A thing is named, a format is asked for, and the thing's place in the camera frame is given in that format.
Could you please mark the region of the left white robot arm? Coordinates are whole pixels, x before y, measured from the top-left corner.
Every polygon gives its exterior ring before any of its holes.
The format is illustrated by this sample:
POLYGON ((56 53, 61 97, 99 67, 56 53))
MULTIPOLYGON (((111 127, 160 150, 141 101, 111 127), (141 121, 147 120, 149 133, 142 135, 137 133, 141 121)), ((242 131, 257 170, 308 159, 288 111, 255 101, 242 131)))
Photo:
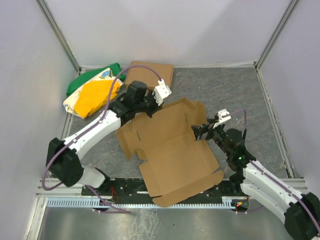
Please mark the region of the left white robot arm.
POLYGON ((54 138, 49 142, 46 170, 66 187, 82 184, 99 188, 107 182, 107 176, 96 168, 82 166, 81 159, 100 140, 134 119, 136 114, 152 117, 171 93, 163 80, 153 89, 141 81, 133 81, 126 92, 112 100, 87 126, 63 140, 54 138))

